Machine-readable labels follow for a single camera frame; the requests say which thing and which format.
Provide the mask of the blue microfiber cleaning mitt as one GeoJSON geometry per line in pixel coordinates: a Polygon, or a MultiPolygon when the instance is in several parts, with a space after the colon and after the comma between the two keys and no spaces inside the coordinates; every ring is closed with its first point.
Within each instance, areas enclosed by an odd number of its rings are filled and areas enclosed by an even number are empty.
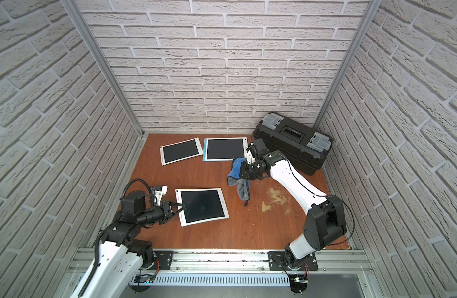
{"type": "Polygon", "coordinates": [[[250,200],[250,182],[241,177],[242,163],[247,161],[246,158],[235,158],[232,162],[232,169],[227,175],[226,181],[229,186],[237,187],[238,197],[244,202],[243,206],[247,207],[250,200]]]}

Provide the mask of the white drawing tablet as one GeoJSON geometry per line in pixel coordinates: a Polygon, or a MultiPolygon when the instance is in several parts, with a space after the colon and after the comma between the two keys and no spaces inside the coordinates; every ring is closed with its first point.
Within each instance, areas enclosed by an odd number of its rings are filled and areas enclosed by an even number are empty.
{"type": "Polygon", "coordinates": [[[177,203],[186,207],[179,213],[182,227],[230,217],[221,188],[176,189],[175,193],[177,203]]]}
{"type": "Polygon", "coordinates": [[[162,166],[201,155],[203,155],[203,149],[198,137],[160,147],[162,166]]]}

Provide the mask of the blue-edged drawing tablet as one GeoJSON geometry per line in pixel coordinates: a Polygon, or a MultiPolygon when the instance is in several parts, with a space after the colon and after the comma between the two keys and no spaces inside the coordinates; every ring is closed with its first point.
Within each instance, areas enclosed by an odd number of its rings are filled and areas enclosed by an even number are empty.
{"type": "Polygon", "coordinates": [[[246,137],[206,138],[202,160],[205,162],[232,161],[243,158],[247,148],[246,137]]]}

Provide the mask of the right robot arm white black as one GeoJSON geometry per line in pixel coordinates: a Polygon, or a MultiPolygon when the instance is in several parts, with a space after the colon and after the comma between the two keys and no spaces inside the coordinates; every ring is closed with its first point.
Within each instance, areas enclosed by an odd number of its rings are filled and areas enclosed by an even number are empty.
{"type": "Polygon", "coordinates": [[[256,139],[248,145],[245,159],[242,178],[260,180],[268,175],[288,190],[306,214],[301,235],[285,248],[286,262],[301,261],[346,234],[344,202],[309,183],[280,151],[270,152],[262,139],[256,139]]]}

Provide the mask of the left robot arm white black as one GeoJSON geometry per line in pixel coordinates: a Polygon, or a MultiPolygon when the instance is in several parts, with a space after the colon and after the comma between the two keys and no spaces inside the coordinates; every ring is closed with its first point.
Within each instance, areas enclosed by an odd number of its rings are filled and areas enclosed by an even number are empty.
{"type": "Polygon", "coordinates": [[[118,298],[142,270],[159,273],[162,264],[152,243],[138,240],[143,228],[163,225],[186,209],[181,203],[162,200],[163,191],[133,191],[121,198],[121,209],[95,240],[94,258],[72,293],[73,298],[118,298]]]}

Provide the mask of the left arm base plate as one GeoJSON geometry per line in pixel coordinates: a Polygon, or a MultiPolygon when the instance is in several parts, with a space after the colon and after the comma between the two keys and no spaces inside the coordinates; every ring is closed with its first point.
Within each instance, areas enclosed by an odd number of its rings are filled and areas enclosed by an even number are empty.
{"type": "Polygon", "coordinates": [[[140,260],[140,266],[137,269],[142,270],[169,270],[172,263],[174,251],[171,250],[150,250],[138,255],[135,252],[126,253],[123,258],[123,264],[129,266],[132,260],[140,260]]]}

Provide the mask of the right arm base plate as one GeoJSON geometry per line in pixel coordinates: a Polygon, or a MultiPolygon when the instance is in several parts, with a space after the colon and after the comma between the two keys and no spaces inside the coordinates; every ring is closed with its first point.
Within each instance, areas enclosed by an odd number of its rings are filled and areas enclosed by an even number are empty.
{"type": "Polygon", "coordinates": [[[314,253],[308,254],[304,258],[296,259],[291,253],[286,251],[270,251],[268,264],[270,271],[287,271],[288,273],[318,271],[319,267],[314,253]]]}

